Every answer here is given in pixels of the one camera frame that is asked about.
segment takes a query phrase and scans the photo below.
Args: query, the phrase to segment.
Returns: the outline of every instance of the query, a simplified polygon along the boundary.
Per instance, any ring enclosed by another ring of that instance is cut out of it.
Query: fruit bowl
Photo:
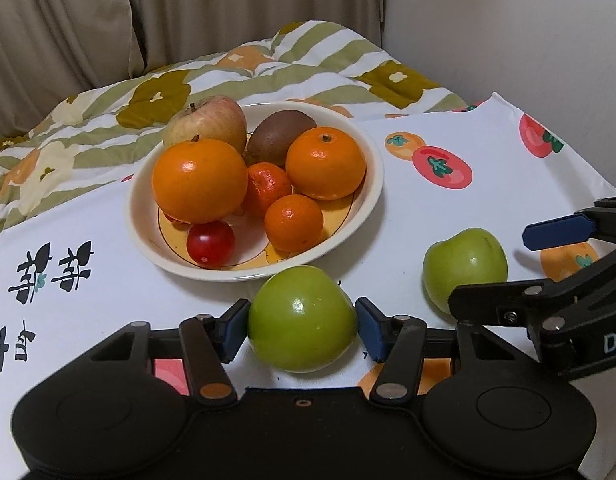
[[[302,102],[276,102],[246,105],[243,112],[252,132],[269,115],[280,110],[299,110],[317,126],[332,126],[348,133],[365,156],[367,170],[363,184],[349,197],[319,202],[325,224],[322,240],[300,254],[278,253],[268,243],[261,221],[231,215],[225,220],[237,239],[233,257],[221,269],[203,269],[192,261],[185,249],[185,228],[171,224],[157,207],[152,194],[152,168],[164,152],[163,143],[146,157],[131,181],[126,219],[130,237],[152,263],[162,269],[206,282],[238,282],[272,276],[288,267],[307,264],[328,253],[352,235],[368,218],[379,200],[383,186],[383,161],[377,146],[350,119],[328,108]]]

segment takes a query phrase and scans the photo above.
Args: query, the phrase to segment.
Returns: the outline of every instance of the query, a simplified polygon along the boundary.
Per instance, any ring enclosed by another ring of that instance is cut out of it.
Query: bowl rim
[[[361,203],[359,210],[355,213],[354,216],[350,219],[350,221],[344,226],[340,227],[330,238],[324,240],[322,243],[314,246],[312,249],[309,249],[303,253],[297,254],[296,256],[292,256],[286,260],[282,260],[275,264],[271,264],[265,267],[254,267],[252,269],[240,269],[240,270],[212,270],[212,269],[202,269],[201,267],[192,267],[191,264],[179,264],[165,258],[157,251],[155,251],[150,244],[141,238],[135,229],[133,224],[133,214],[132,214],[132,197],[135,193],[135,189],[141,179],[133,178],[131,180],[130,190],[128,192],[128,197],[126,199],[125,206],[125,217],[128,231],[130,231],[130,237],[134,242],[134,245],[140,250],[140,252],[153,264],[158,267],[161,267],[163,270],[170,272],[171,274],[175,274],[177,276],[182,276],[183,278],[190,278],[192,280],[197,280],[201,282],[246,282],[249,280],[257,280],[261,278],[268,278],[281,270],[287,269],[289,267],[297,267],[302,265],[307,265],[310,262],[320,258],[321,256],[329,253],[332,249],[338,247],[342,242],[347,240],[360,226],[365,222],[365,220],[370,216],[370,213],[374,210],[379,197],[381,195],[381,191],[383,190],[383,179],[384,179],[384,167],[383,167],[383,158],[381,156],[381,152],[377,147],[374,139],[372,139],[362,128],[360,128],[354,121],[351,121],[349,118],[330,110],[329,108],[325,108],[319,105],[314,105],[311,103],[304,102],[296,102],[296,101],[271,101],[266,103],[257,103],[250,105],[243,105],[242,108],[254,108],[254,107],[264,107],[264,106],[283,106],[284,109],[290,110],[300,110],[300,111],[318,111],[322,116],[325,115],[330,116],[332,118],[336,118],[338,121],[343,120],[347,123],[347,126],[354,130],[356,134],[361,136],[361,138],[366,143],[366,146],[373,158],[373,164],[375,166],[375,176],[374,178],[368,182],[364,183],[364,186],[369,186],[367,191],[366,198]],[[152,151],[146,156],[144,162],[141,164],[141,167],[138,171],[136,171],[136,176],[149,171],[148,165],[155,158],[155,153],[163,149],[163,142],[158,143]]]

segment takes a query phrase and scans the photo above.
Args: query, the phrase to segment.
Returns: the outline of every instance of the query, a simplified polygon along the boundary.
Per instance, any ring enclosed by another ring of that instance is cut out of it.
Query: brown kiwi fruit
[[[299,110],[275,112],[252,132],[248,141],[248,156],[256,162],[271,162],[283,167],[294,139],[316,126],[314,119]]]

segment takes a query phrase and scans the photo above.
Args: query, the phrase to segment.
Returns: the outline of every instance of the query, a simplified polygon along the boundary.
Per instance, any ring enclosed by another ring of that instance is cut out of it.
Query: white wall
[[[469,102],[499,92],[616,186],[616,0],[387,0],[383,47]]]

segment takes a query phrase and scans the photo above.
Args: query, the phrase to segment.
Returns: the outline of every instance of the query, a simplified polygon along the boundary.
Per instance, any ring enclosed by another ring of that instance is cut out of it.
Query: striped blanket
[[[465,106],[341,25],[291,23],[270,40],[70,96],[27,136],[0,141],[0,233],[132,174],[164,124],[211,94],[241,105],[306,101],[348,117]]]

